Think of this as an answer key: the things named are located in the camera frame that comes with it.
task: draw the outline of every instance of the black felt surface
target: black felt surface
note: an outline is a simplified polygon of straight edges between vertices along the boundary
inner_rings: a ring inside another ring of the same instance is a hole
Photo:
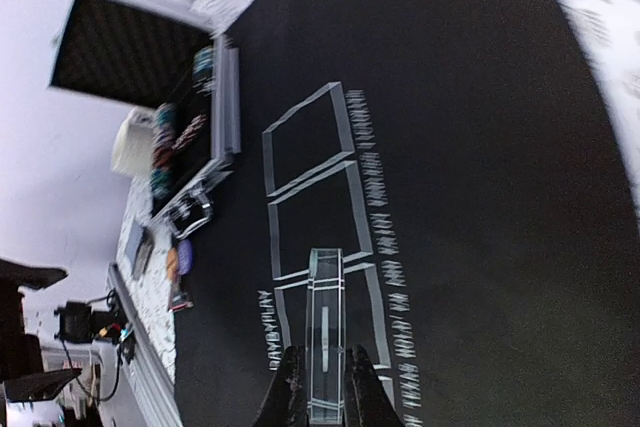
[[[195,308],[176,315],[185,425],[249,425],[260,408],[272,372],[259,291],[274,288],[261,136],[330,81],[364,91],[384,165],[420,369],[421,408],[402,407],[396,389],[401,416],[638,425],[636,218],[606,108],[554,0],[256,0],[229,33],[244,151],[217,219],[193,236]],[[305,208],[325,206],[320,224],[333,229],[294,231],[290,255],[350,235],[329,215],[340,198],[317,187]],[[370,350],[362,284],[347,281],[361,309],[347,337]],[[287,300],[292,335],[300,299]]]

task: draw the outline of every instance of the white wall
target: white wall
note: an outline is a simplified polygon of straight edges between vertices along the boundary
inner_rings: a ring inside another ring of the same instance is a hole
[[[129,107],[47,89],[71,2],[0,0],[0,257],[70,271],[26,309],[104,291],[129,187],[109,170]]]

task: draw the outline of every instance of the black object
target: black object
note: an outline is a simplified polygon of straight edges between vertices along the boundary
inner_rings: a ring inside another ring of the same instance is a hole
[[[122,357],[127,364],[130,364],[136,355],[136,336],[134,333],[122,341],[120,348],[122,349]]]
[[[9,402],[54,400],[62,389],[81,373],[82,369],[63,369],[5,380],[5,397]]]
[[[640,425],[637,219],[607,109],[555,0],[256,0],[228,34],[242,55],[243,153],[216,189],[215,222],[190,237],[197,307],[175,319],[185,425],[252,422],[268,349],[287,345],[270,315],[276,293],[291,344],[304,343],[304,287],[275,291],[263,132],[334,81],[364,93],[386,194],[385,209],[366,208],[390,215],[395,235],[383,240],[399,249],[380,254],[374,237],[376,252],[354,264],[376,275],[346,275],[348,342],[378,364],[372,319],[384,321],[392,368],[379,375],[393,380],[403,422]],[[287,179],[300,175],[296,159],[329,150],[315,128],[274,134]],[[278,204],[283,269],[306,266],[312,247],[357,241],[348,185],[336,173]],[[402,276],[385,276],[386,260]],[[407,295],[408,310],[392,311],[390,294]],[[268,343],[274,332],[281,341]],[[398,335],[415,357],[397,355]],[[419,373],[413,409],[401,396],[407,363]]]
[[[253,427],[309,425],[306,371],[304,347],[287,348]],[[362,346],[346,351],[344,395],[346,427],[403,426]]]
[[[27,348],[30,341],[24,331],[22,297],[15,284],[0,282],[0,380],[34,372],[34,352]]]
[[[69,301],[65,307],[58,307],[54,315],[60,319],[60,330],[55,338],[72,344],[90,344],[94,340],[116,344],[120,330],[112,327],[123,328],[127,324],[126,315],[117,301],[109,311],[93,310],[87,303]],[[107,334],[101,336],[103,329]]]
[[[29,363],[29,372],[43,372],[44,363],[42,361],[42,350],[40,349],[40,339],[37,335],[25,334],[24,336],[24,350],[20,350],[20,355],[23,356]]]
[[[7,282],[18,287],[41,290],[64,280],[67,277],[64,269],[53,267],[27,267],[23,264],[0,259],[0,282]]]

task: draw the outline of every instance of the chip stack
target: chip stack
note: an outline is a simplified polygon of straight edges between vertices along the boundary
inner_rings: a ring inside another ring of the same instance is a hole
[[[156,110],[153,127],[153,170],[151,191],[157,200],[166,198],[172,186],[173,143],[176,140],[176,111],[173,104],[162,104]]]
[[[206,121],[207,121],[207,116],[205,114],[196,115],[191,120],[187,128],[184,129],[184,132],[180,134],[180,137],[178,137],[178,140],[176,140],[176,143],[173,144],[174,153],[178,154],[182,152],[184,149],[186,149],[187,147],[189,147],[189,145],[191,145],[193,140],[198,136],[198,134],[202,130],[202,127],[204,127],[204,124]]]
[[[193,87],[198,93],[213,92],[216,80],[213,67],[214,55],[213,47],[205,47],[200,49],[193,58]]]

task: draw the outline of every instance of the poker table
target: poker table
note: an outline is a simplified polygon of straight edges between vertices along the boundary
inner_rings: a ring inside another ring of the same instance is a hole
[[[184,425],[251,424],[314,247],[406,425],[640,422],[634,205],[555,0],[255,0],[227,35],[243,152],[191,238]]]

